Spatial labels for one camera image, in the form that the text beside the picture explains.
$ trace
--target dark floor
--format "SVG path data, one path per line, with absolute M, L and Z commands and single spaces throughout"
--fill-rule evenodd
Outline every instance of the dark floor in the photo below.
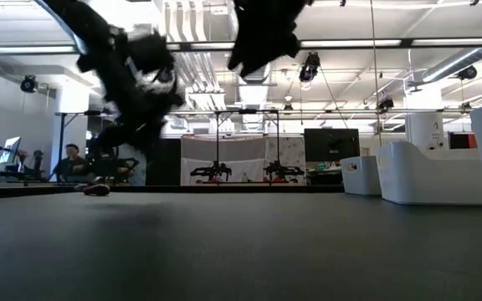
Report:
M 340 194 L 5 199 L 0 300 L 482 301 L 482 207 Z

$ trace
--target screen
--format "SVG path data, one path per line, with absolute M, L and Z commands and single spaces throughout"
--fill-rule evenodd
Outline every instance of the screen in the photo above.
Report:
M 18 153 L 20 137 L 14 137 L 5 141 L 5 150 L 1 154 L 0 164 L 11 164 Z
M 305 129 L 307 162 L 332 162 L 360 155 L 358 129 Z

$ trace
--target seated person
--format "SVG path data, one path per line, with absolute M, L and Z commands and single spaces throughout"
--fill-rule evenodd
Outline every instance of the seated person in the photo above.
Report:
M 66 146 L 67 157 L 54 168 L 54 173 L 67 182 L 91 182 L 95 176 L 90 172 L 89 162 L 79 156 L 79 147 L 75 144 Z

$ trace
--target column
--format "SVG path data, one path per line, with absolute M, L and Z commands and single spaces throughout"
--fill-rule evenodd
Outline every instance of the column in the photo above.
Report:
M 409 89 L 404 100 L 407 109 L 442 109 L 441 88 L 438 83 Z M 406 117 L 407 139 L 421 151 L 447 148 L 444 144 L 442 113 L 411 113 Z
M 81 113 L 89 109 L 89 97 L 90 89 L 84 85 L 69 79 L 62 89 L 57 89 L 56 103 L 58 106 L 57 112 L 59 113 Z M 88 117 L 80 115 L 73 117 L 72 115 L 66 116 L 64 123 L 64 136 L 63 136 L 63 154 L 62 158 L 66 157 L 64 153 L 64 146 L 73 143 L 79 147 L 79 154 L 85 156 L 86 147 L 86 133 Z M 61 117 L 55 116 L 54 118 L 54 132 L 51 151 L 51 170 L 59 162 L 59 139 L 61 129 Z

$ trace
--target hanging cable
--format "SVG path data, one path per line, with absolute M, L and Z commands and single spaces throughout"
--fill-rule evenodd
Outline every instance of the hanging cable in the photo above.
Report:
M 370 0 L 369 3 L 371 4 L 371 11 L 372 11 L 372 37 L 373 37 L 373 63 L 375 64 L 375 90 L 378 91 L 377 45 L 375 44 L 375 11 L 373 9 L 373 0 Z M 381 116 L 378 111 L 378 105 L 380 102 L 378 92 L 376 93 L 375 97 L 377 97 L 377 129 L 375 130 L 375 132 L 378 133 L 378 144 L 379 146 L 382 146 L 382 131 L 379 132 L 379 130 L 381 129 Z
M 343 117 L 343 114 L 341 113 L 340 106 L 338 105 L 338 102 L 336 101 L 336 98 L 334 97 L 334 93 L 332 93 L 331 86 L 328 84 L 328 80 L 326 80 L 326 75 L 325 72 L 323 71 L 322 66 L 319 66 L 321 68 L 321 74 L 323 74 L 323 79 L 325 80 L 326 88 L 328 89 L 328 92 L 331 94 L 332 101 L 334 102 L 334 105 L 336 106 L 336 110 L 338 111 L 338 114 L 340 115 L 341 121 L 343 121 L 343 124 L 345 125 L 346 129 L 349 128 L 347 125 L 347 121 Z

